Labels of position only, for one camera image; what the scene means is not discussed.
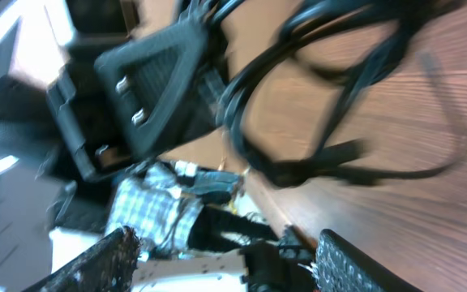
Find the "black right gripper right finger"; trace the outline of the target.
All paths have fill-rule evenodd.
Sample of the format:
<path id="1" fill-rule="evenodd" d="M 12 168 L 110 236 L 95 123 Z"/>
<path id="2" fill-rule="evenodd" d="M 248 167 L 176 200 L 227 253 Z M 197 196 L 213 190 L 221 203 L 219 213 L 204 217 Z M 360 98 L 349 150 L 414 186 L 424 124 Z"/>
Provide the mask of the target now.
<path id="1" fill-rule="evenodd" d="M 322 292 L 420 292 L 330 229 L 319 235 L 315 281 Z"/>

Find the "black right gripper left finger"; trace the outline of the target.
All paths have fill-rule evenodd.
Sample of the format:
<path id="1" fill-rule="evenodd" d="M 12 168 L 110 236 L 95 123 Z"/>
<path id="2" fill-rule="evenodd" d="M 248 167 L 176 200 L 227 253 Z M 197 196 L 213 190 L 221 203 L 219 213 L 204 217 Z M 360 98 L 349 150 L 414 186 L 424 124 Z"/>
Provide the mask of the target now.
<path id="1" fill-rule="evenodd" d="M 139 252 L 134 230 L 120 227 L 24 292 L 130 291 Z"/>

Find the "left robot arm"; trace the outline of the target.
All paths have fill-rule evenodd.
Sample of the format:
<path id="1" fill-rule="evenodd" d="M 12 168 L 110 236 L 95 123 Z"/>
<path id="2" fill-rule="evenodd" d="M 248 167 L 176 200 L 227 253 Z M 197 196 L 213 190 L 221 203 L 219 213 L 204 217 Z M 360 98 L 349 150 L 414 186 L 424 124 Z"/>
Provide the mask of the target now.
<path id="1" fill-rule="evenodd" d="M 225 40 L 181 20 L 133 40 L 121 20 L 83 18 L 47 89 L 0 79 L 0 152 L 62 180 L 98 182 L 216 127 Z"/>

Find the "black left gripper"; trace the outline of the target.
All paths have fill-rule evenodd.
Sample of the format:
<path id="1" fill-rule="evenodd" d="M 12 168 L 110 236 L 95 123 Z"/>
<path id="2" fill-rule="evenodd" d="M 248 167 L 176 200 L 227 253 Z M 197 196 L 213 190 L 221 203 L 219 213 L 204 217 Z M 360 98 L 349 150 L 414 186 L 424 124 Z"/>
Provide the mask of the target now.
<path id="1" fill-rule="evenodd" d="M 74 37 L 57 42 L 66 63 L 47 100 L 86 181 L 112 177 L 134 160 L 156 157 L 216 128 L 207 102 L 197 93 L 198 70 L 208 49 L 204 24 L 184 20 L 129 40 Z"/>

